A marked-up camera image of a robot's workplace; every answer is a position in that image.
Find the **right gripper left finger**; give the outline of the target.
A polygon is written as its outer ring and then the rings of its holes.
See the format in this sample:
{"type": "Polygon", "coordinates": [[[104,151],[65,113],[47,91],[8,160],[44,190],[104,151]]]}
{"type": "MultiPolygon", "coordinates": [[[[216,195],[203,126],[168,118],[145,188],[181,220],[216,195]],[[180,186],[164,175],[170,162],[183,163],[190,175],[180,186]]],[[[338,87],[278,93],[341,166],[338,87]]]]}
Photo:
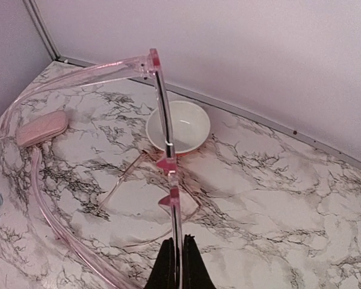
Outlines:
{"type": "Polygon", "coordinates": [[[172,238],[162,242],[144,289],[175,288],[175,256],[172,238]]]}

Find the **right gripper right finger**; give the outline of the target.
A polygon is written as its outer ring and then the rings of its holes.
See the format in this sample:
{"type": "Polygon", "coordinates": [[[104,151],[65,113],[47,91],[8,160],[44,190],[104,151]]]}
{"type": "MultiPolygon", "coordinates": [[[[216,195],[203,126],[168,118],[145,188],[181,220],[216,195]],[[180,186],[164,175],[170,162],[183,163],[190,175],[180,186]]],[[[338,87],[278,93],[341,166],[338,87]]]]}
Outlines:
{"type": "Polygon", "coordinates": [[[183,252],[183,288],[185,289],[215,289],[209,273],[203,262],[194,236],[185,235],[183,252]]]}

